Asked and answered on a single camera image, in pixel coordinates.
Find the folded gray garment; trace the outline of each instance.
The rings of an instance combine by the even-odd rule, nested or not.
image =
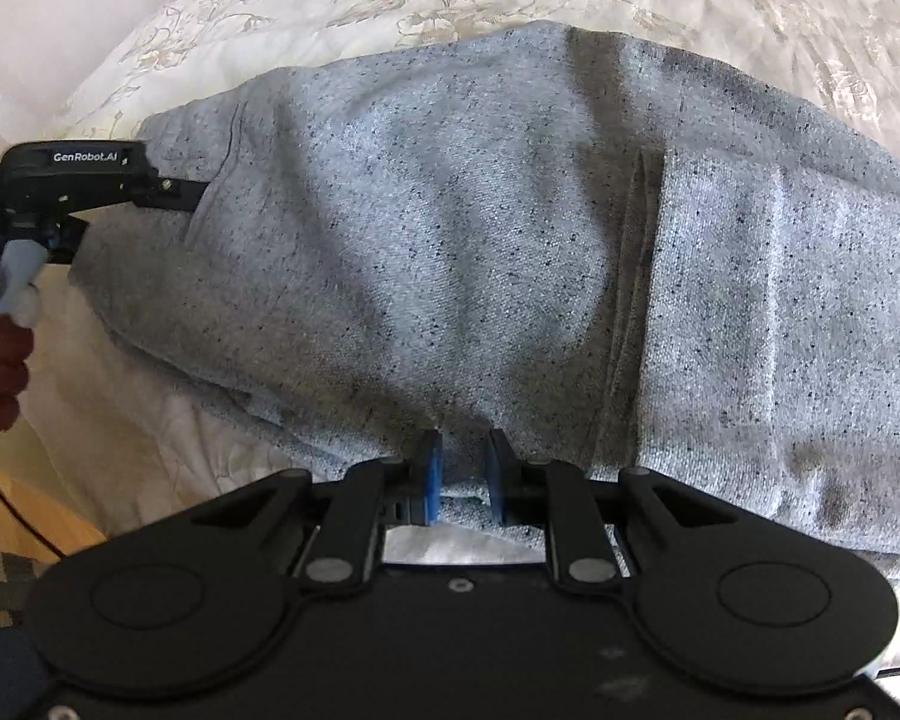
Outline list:
[[[192,218],[109,211],[74,280],[116,338],[319,477],[439,427],[444,514],[487,527],[495,425],[900,576],[900,162],[813,105],[536,23],[275,70],[141,137],[210,186]]]

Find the cream bed sheet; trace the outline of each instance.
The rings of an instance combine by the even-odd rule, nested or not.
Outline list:
[[[156,111],[273,67],[322,65],[453,41],[536,19],[620,30],[734,65],[813,101],[900,157],[900,0],[175,0],[69,100],[48,137],[124,138]],[[201,413],[117,350],[65,275],[41,288],[24,400],[63,484],[116,533],[289,464]],[[391,557],[518,560],[496,539],[441,529]],[[900,659],[900,635],[895,643]],[[900,682],[894,685],[900,691]]]

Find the wooden floor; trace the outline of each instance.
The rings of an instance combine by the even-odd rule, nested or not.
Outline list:
[[[69,555],[103,541],[103,534],[82,517],[7,474],[0,473],[0,488],[17,511],[64,554]],[[53,553],[17,523],[1,502],[0,551],[36,557],[45,562],[56,560]]]

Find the mattress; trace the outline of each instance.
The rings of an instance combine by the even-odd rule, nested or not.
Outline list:
[[[152,113],[274,67],[317,66],[538,19],[619,30],[720,59],[820,105],[900,158],[900,0],[174,0],[88,77],[46,135],[128,138]],[[61,269],[47,269],[40,287],[46,317],[24,414],[63,485],[106,533],[290,464],[202,413],[160,370],[114,346]],[[394,533],[388,555],[539,557],[447,527],[425,537]],[[900,633],[888,657],[900,661]]]

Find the gray fabric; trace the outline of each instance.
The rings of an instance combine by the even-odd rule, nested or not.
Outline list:
[[[493,424],[900,555],[900,163],[809,103],[537,23],[272,71],[142,137],[212,183],[192,220],[107,213],[74,280],[317,475],[439,427],[444,514],[487,527]]]

